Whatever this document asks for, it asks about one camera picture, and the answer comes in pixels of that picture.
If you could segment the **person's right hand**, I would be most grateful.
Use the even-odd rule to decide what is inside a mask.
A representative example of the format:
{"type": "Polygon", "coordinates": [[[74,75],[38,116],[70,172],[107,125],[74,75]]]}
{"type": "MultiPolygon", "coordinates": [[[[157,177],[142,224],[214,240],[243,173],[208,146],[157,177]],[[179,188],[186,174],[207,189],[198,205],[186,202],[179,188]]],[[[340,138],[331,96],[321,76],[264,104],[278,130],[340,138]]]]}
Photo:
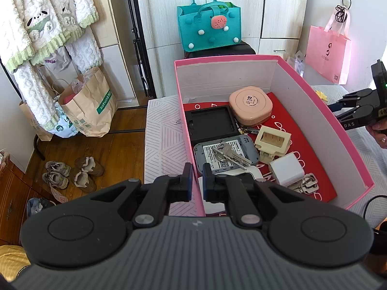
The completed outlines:
{"type": "Polygon", "coordinates": [[[387,129],[387,121],[383,119],[372,126],[366,126],[366,130],[374,138],[377,144],[382,148],[387,148],[387,136],[384,131],[387,129]]]}

